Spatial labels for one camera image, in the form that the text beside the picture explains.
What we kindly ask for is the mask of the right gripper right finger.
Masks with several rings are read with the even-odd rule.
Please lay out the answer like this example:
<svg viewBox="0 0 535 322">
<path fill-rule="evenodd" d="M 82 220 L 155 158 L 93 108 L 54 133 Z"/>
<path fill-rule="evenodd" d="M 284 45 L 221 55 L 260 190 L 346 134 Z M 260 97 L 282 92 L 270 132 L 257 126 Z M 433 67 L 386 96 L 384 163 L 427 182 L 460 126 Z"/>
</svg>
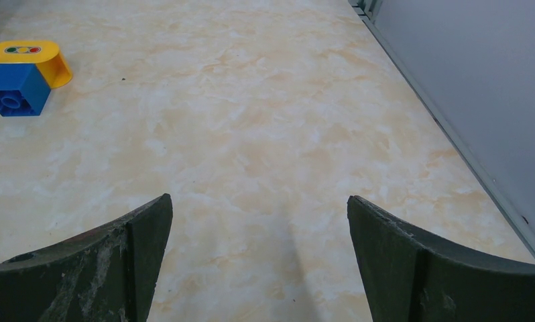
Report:
<svg viewBox="0 0 535 322">
<path fill-rule="evenodd" d="M 535 321 L 535 264 L 456 244 L 359 196 L 347 217 L 374 321 Z"/>
</svg>

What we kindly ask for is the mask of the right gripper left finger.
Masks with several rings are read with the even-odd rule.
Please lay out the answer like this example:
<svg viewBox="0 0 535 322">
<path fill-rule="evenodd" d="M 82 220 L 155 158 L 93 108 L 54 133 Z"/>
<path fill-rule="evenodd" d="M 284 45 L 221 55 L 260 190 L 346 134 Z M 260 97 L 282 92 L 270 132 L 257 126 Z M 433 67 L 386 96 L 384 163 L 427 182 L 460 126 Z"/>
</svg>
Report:
<svg viewBox="0 0 535 322">
<path fill-rule="evenodd" d="M 0 263 L 0 321 L 146 321 L 173 219 L 162 195 Z"/>
</svg>

